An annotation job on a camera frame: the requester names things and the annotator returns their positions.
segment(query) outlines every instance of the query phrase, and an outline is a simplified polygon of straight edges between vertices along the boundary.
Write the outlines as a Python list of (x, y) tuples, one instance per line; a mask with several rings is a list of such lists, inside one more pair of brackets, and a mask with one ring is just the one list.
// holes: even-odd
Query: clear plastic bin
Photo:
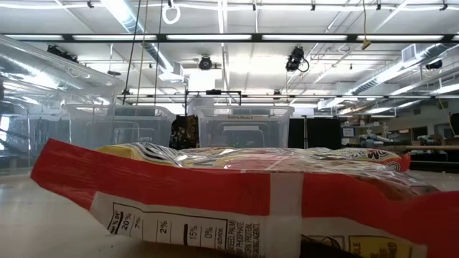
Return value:
[(71, 142), (68, 105), (113, 105), (124, 86), (2, 35), (0, 66), (0, 176), (27, 174), (49, 138)]
[(84, 148), (149, 142), (169, 146), (175, 115), (164, 107), (69, 105), (71, 144)]
[(293, 107), (196, 107), (201, 147), (287, 148)]

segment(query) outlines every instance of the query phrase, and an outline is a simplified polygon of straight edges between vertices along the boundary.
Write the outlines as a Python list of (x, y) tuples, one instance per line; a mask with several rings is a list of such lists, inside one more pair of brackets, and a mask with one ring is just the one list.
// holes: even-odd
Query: metal frame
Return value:
[[(231, 95), (200, 95), (199, 93), (205, 93), (205, 91), (186, 91), (185, 94), (177, 95), (156, 95), (156, 98), (169, 98), (169, 97), (185, 97), (186, 99), (189, 93), (198, 93), (200, 97), (220, 97), (220, 98), (232, 98)], [(335, 98), (335, 97), (346, 97), (346, 98), (356, 98), (356, 99), (367, 99), (367, 98), (376, 98), (376, 99), (410, 99), (410, 100), (426, 100), (426, 99), (459, 99), (459, 95), (243, 95), (241, 91), (221, 91), (221, 93), (237, 93), (240, 96), (240, 104), (242, 98), (298, 98), (298, 99), (317, 99), (317, 98)], [(155, 98), (155, 95), (126, 95), (126, 98)]]
[[(38, 34), (38, 33), (2, 33), (3, 35), (14, 36), (14, 35), (30, 35), (30, 36), (39, 36), (39, 35), (57, 35), (62, 36), (62, 39), (20, 39), (23, 42), (48, 42), (48, 43), (159, 43), (159, 42), (166, 42), (166, 43), (192, 43), (192, 42), (234, 42), (234, 43), (362, 43), (363, 41), (357, 39), (358, 36), (362, 34), (327, 34), (327, 33), (310, 33), (310, 34), (296, 34), (296, 33), (271, 33), (271, 34), (261, 34), (261, 33), (229, 33), (229, 34), (145, 34), (148, 36), (154, 36), (156, 39), (146, 39), (143, 41), (143, 37), (138, 37), (138, 39), (86, 39), (86, 40), (75, 40), (74, 36), (126, 36), (130, 34)], [(172, 35), (180, 35), (180, 36), (190, 36), (190, 35), (202, 35), (209, 37), (208, 39), (168, 39), (167, 36)], [(243, 36), (250, 36), (249, 39), (212, 39), (212, 37), (220, 37), (222, 35), (243, 35)], [(262, 36), (270, 36), (270, 35), (293, 35), (293, 36), (311, 36), (311, 37), (323, 37), (323, 39), (263, 39)], [(333, 35), (343, 35), (347, 36), (345, 39), (337, 39), (331, 40), (327, 39), (327, 37), (332, 37)], [(457, 34), (367, 34), (368, 37), (371, 36), (443, 36), (440, 40), (429, 39), (429, 40), (414, 40), (414, 39), (403, 39), (403, 40), (380, 40), (380, 39), (372, 39), (372, 43), (385, 43), (385, 44), (395, 44), (395, 43), (458, 43), (459, 39), (455, 36)]]

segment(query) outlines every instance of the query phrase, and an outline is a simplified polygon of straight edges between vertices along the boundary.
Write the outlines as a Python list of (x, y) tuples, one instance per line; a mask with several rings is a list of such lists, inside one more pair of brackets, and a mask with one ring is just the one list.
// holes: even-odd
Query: hanging cable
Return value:
[[(142, 39), (142, 46), (145, 46), (145, 34), (146, 34), (146, 25), (148, 21), (148, 8), (145, 8), (145, 22), (143, 23), (143, 39)], [(142, 53), (141, 53), (141, 68), (140, 71), (138, 71), (138, 87), (137, 87), (137, 99), (136, 99), (136, 105), (138, 105), (138, 96), (141, 93), (141, 82), (142, 82), (142, 68), (143, 68), (143, 51), (145, 50), (145, 47), (142, 47)]]
[[(161, 25), (163, 21), (163, 13), (161, 12), (161, 15), (159, 16), (159, 29), (158, 29), (158, 34), (161, 34)], [(158, 42), (158, 51), (156, 51), (156, 60), (159, 58), (159, 45), (160, 42)], [(159, 65), (156, 63), (156, 76), (155, 76), (155, 96), (153, 99), (153, 106), (156, 107), (156, 91), (158, 89), (158, 73), (159, 73)]]
[(128, 94), (129, 74), (131, 73), (132, 55), (134, 53), (134, 44), (136, 43), (138, 18), (140, 16), (140, 13), (141, 13), (141, 9), (137, 8), (137, 19), (136, 19), (137, 22), (136, 22), (136, 26), (134, 27), (134, 37), (132, 38), (131, 55), (129, 57), (129, 65), (128, 65), (128, 74), (126, 75), (126, 86), (124, 87), (124, 91), (123, 91), (123, 105), (126, 101), (126, 95)]
[(365, 50), (367, 47), (372, 44), (368, 39), (366, 39), (366, 7), (365, 7), (365, 0), (362, 0), (364, 6), (364, 45), (361, 46), (362, 50)]

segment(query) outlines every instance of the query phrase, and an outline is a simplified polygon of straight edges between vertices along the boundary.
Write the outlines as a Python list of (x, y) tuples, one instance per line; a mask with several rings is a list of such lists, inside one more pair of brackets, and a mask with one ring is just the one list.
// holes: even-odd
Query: spotlight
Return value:
[[(308, 65), (306, 70), (300, 70), (302, 62), (305, 62)], [(295, 47), (292, 51), (292, 54), (288, 56), (287, 65), (285, 66), (287, 72), (295, 72), (296, 70), (300, 72), (307, 72), (309, 70), (309, 62), (304, 58), (303, 47)]]
[(199, 68), (201, 70), (207, 71), (212, 68), (212, 61), (210, 60), (210, 56), (203, 56), (201, 61), (199, 62)]
[(440, 69), (443, 66), (442, 60), (438, 60), (436, 62), (433, 62), (432, 64), (427, 64), (425, 65), (425, 68), (427, 70), (433, 70), (433, 69)]
[(117, 77), (117, 76), (120, 76), (120, 75), (121, 75), (120, 72), (115, 72), (115, 71), (108, 71), (107, 73), (108, 73), (109, 75), (114, 76), (114, 77)]
[(49, 53), (51, 53), (51, 54), (55, 54), (57, 56), (65, 58), (67, 60), (70, 60), (70, 61), (78, 63), (78, 56), (70, 54), (69, 52), (65, 51), (61, 47), (48, 45), (48, 50), (47, 51)]
[[(280, 95), (280, 90), (279, 89), (274, 90), (274, 95)], [(280, 100), (280, 97), (273, 97), (273, 100)]]

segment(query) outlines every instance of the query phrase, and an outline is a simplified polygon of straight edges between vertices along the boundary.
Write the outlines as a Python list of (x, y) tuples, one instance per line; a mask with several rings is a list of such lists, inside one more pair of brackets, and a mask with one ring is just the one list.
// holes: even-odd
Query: snack bag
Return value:
[(32, 179), (112, 234), (244, 257), (454, 257), (459, 230), (458, 192), (317, 151), (50, 140)]

